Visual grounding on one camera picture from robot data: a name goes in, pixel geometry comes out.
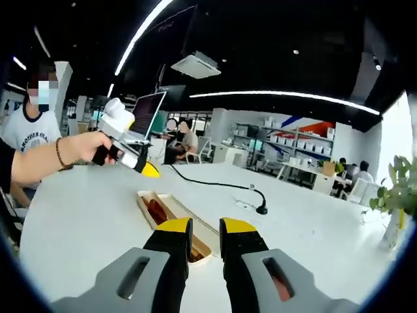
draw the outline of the hand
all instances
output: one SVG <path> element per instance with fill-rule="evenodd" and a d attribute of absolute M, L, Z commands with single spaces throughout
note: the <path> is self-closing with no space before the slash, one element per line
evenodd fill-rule
<path fill-rule="evenodd" d="M 73 147 L 77 153 L 77 158 L 86 162 L 91 162 L 97 148 L 104 145 L 107 149 L 112 146 L 110 138 L 102 132 L 85 132 L 83 134 L 72 137 Z M 109 155 L 105 159 L 106 164 L 114 164 L 115 160 L 110 159 Z"/>

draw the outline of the ceiling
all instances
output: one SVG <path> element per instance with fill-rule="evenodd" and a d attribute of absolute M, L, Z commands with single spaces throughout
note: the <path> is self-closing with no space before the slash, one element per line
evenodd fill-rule
<path fill-rule="evenodd" d="M 273 90 L 323 95 L 384 112 L 404 90 L 397 37 L 381 11 L 352 1 L 174 0 L 136 42 L 121 73 L 115 69 L 141 22 L 158 0 L 59 1 L 36 17 L 39 33 L 56 61 L 73 68 L 67 98 L 146 95 L 162 85 L 184 84 L 186 94 Z M 382 26 L 373 23 L 380 21 Z M 222 74 L 195 80 L 170 66 L 194 51 L 218 62 Z M 28 32 L 16 56 L 23 62 L 44 52 Z M 378 71 L 375 55 L 382 65 Z M 24 86 L 22 70 L 11 66 L 9 81 Z M 244 95 L 185 97 L 165 110 L 213 108 L 302 115 L 351 124 L 361 131 L 381 120 L 362 110 L 306 98 Z"/>

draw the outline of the laptop screen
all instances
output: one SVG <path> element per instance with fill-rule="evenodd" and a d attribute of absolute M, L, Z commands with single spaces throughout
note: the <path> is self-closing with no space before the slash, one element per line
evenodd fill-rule
<path fill-rule="evenodd" d="M 161 106 L 165 95 L 166 92 L 163 92 L 138 98 L 132 112 L 133 115 L 135 115 L 135 121 L 129 130 L 137 132 L 147 139 L 152 123 L 158 113 L 159 107 Z"/>

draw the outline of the white table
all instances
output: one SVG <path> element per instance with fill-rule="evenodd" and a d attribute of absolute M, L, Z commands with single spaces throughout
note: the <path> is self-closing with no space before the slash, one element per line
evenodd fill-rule
<path fill-rule="evenodd" d="M 282 162 L 281 164 L 282 164 L 282 167 L 281 167 L 281 170 L 280 170 L 280 172 L 279 172 L 279 174 L 277 176 L 277 179 L 279 179 L 283 175 L 283 172 L 284 172 L 285 168 L 296 168 L 296 169 L 298 169 L 300 171 L 306 171 L 308 173 L 312 173 L 312 174 L 316 175 L 315 185 L 317 183 L 320 183 L 323 179 L 329 179 L 329 176 L 323 175 L 321 172 L 318 171 L 317 168 L 315 168 L 313 166 L 306 167 L 306 166 L 303 166 L 303 165 L 300 165 L 300 164 L 293 164 L 293 163 L 290 163 L 290 162 Z M 331 183 L 329 185 L 330 187 L 327 188 L 326 191 L 324 191 L 323 193 L 330 195 L 330 192 L 332 191 L 333 181 L 337 181 L 337 182 L 343 184 L 344 186 L 351 185 L 352 184 L 352 181 L 351 180 L 349 180 L 349 179 L 343 179 L 340 176 L 333 176 L 333 177 L 331 177 L 331 180 L 332 181 L 331 181 Z"/>
<path fill-rule="evenodd" d="M 99 270 L 152 231 L 136 205 L 138 190 L 172 193 L 215 228 L 228 216 L 253 224 L 269 248 L 280 248 L 315 275 L 327 295 L 361 303 L 390 264 L 378 248 L 383 226 L 360 223 L 362 207 L 226 164 L 177 166 L 186 177 L 255 184 L 268 214 L 254 208 L 248 190 L 182 180 L 162 167 L 160 179 L 122 166 L 76 166 L 42 180 L 23 227 L 23 268 L 49 301 L 77 297 L 94 286 Z M 220 258 L 190 267 L 181 312 L 230 312 Z"/>

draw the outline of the wrist bracelet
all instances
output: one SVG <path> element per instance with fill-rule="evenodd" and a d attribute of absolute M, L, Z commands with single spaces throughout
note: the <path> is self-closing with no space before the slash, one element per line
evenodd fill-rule
<path fill-rule="evenodd" d="M 61 140 L 61 139 L 62 138 L 57 139 L 57 141 L 55 142 L 55 148 L 57 150 L 57 156 L 58 156 L 59 163 L 61 163 L 61 166 L 63 168 L 66 168 L 66 167 L 70 166 L 71 164 L 66 165 L 66 164 L 64 164 L 63 160 L 61 159 L 61 155 L 59 154 L 59 148 L 58 148 L 58 143 L 59 143 L 59 140 Z"/>

